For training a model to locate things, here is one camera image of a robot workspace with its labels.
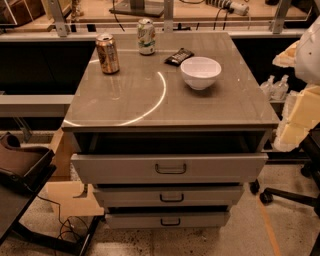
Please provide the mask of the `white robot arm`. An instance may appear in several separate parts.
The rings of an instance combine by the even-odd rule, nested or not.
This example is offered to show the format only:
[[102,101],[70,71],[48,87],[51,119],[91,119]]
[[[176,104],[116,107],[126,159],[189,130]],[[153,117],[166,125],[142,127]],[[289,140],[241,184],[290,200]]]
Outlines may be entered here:
[[290,152],[320,123],[320,17],[272,64],[293,67],[295,77],[307,84],[299,93],[287,97],[276,131],[275,148]]

